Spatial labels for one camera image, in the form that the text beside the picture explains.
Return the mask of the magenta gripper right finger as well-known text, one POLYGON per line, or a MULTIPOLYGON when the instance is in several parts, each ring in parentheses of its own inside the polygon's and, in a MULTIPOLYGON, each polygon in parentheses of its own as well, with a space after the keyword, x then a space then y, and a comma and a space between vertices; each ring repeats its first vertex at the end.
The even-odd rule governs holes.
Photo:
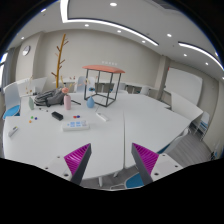
POLYGON ((152 170, 158 160, 159 155, 141 145, 132 144, 131 153, 139 170, 144 185, 153 182, 152 170))

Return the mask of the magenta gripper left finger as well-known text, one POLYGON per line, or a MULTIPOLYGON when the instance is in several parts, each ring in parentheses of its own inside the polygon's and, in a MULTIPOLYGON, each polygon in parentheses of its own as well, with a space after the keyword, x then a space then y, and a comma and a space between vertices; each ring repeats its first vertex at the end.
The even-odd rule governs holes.
POLYGON ((72 183, 76 185, 81 183, 91 153, 91 144, 86 144, 64 157, 64 160, 72 174, 72 183))

